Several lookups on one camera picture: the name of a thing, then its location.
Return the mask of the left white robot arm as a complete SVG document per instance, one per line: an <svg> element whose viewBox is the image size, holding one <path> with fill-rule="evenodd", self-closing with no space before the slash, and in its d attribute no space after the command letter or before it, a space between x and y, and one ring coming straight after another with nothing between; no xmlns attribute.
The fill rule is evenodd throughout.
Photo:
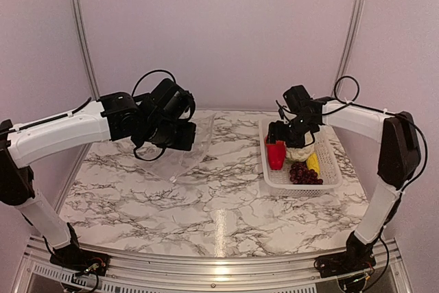
<svg viewBox="0 0 439 293"><path fill-rule="evenodd" d="M125 138L131 138L135 154L144 143L161 152L189 151L196 125L183 114L194 111L195 100L187 91L137 97L118 92L28 124L5 120L1 123L1 202L17 209L45 238L52 263L85 268L94 258L80 248L73 227L34 188L32 163L81 145Z"/></svg>

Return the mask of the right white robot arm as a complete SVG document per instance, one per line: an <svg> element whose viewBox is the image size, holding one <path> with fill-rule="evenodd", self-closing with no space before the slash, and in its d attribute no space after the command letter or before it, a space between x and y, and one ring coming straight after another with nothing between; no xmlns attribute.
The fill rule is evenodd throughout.
<svg viewBox="0 0 439 293"><path fill-rule="evenodd" d="M273 121L261 140L263 169L281 169L282 148L307 146L305 135L321 126L340 128L368 137L379 144L377 184L366 212L339 253L314 261L322 278L340 276L375 266L373 247L396 214L405 190L424 171L428 148L422 131L409 112L386 110L346 102L334 97L287 97L290 121Z"/></svg>

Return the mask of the red bell pepper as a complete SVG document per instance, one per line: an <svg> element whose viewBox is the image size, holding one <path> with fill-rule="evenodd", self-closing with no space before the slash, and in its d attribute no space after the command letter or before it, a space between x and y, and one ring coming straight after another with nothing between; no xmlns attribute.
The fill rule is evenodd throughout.
<svg viewBox="0 0 439 293"><path fill-rule="evenodd" d="M285 142L267 136L265 138L265 148L270 169L281 170L286 158Z"/></svg>

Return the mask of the clear zip top bag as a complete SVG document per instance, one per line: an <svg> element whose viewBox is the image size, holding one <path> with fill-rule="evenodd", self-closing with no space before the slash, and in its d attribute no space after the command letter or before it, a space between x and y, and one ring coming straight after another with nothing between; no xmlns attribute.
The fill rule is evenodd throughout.
<svg viewBox="0 0 439 293"><path fill-rule="evenodd" d="M213 137L215 111L200 111L192 121L196 124L195 141L191 151L167 149L162 157L145 165L148 174L176 183L199 165L209 150Z"/></svg>

